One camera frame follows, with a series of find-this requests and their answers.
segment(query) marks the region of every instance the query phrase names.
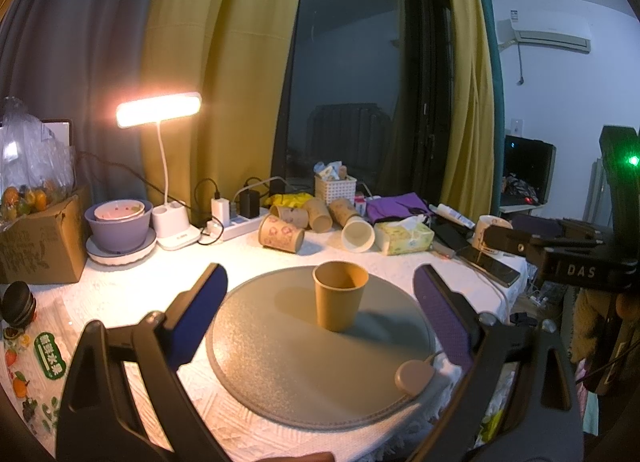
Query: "kraft paper cup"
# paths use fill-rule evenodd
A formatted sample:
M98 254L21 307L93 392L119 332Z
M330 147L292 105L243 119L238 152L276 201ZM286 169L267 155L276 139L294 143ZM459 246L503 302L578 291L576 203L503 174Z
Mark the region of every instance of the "kraft paper cup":
M320 198L311 198L302 206L309 213L309 225L315 233L326 233L334 226L326 204Z
M329 204L329 212L334 221L344 227L351 217L359 216L356 207L346 198L338 198Z
M332 332L347 330L356 319L369 273L346 261L329 261L313 272L318 325Z
M369 222L351 217L342 229L342 245L350 252L367 252L376 241L376 233Z
M270 212L299 229L306 229L309 225L309 213L300 207L271 206Z
M264 247L296 253L305 239L303 229L273 215L264 217L258 229L258 242Z
M483 215L476 223L476 231L474 232L473 240L471 241L471 245L473 248L478 249L478 251L487 252L489 254L494 254L498 251L495 249L491 249L484 244L484 232L490 225L498 225L499 227L507 227L509 229L513 229L511 222L508 222L505 219L494 217L491 215Z

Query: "white basket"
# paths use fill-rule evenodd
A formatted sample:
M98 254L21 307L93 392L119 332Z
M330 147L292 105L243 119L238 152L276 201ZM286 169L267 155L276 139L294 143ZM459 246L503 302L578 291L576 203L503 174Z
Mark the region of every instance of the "white basket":
M350 176L347 176L346 180L329 180L327 182L316 176L316 197L327 205L338 198L346 198L353 204L357 183L358 181Z

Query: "white plate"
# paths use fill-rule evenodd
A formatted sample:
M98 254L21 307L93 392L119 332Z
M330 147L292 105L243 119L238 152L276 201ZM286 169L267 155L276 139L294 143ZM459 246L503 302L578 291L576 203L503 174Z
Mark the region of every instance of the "white plate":
M95 208L96 220L103 222L117 222L129 220L145 210L145 204L140 200L112 200Z
M151 254L155 246L156 232L151 228L146 232L144 243L135 251L128 252L127 254L105 252L95 245L91 238L86 241L86 251L88 252L89 257L94 260L95 263L108 265L109 267L121 267L122 265L129 265L130 263L139 261Z

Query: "green sticker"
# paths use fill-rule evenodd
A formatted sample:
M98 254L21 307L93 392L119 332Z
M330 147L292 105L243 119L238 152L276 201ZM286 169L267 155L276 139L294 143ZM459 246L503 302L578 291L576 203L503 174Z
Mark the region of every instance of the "green sticker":
M47 379L55 381L64 377L66 373L66 363L60 355L60 349L58 348L53 334L49 332L43 332L33 342L33 348L36 352L36 357L40 362L40 368L44 372Z

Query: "gray round mat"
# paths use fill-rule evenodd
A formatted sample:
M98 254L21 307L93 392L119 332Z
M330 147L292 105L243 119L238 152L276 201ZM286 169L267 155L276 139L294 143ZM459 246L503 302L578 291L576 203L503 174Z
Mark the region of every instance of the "gray round mat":
M229 293L206 336L218 380L252 412L316 430L356 428L407 402L396 369L434 351L414 299L371 275L353 327L316 325L312 270L258 276Z

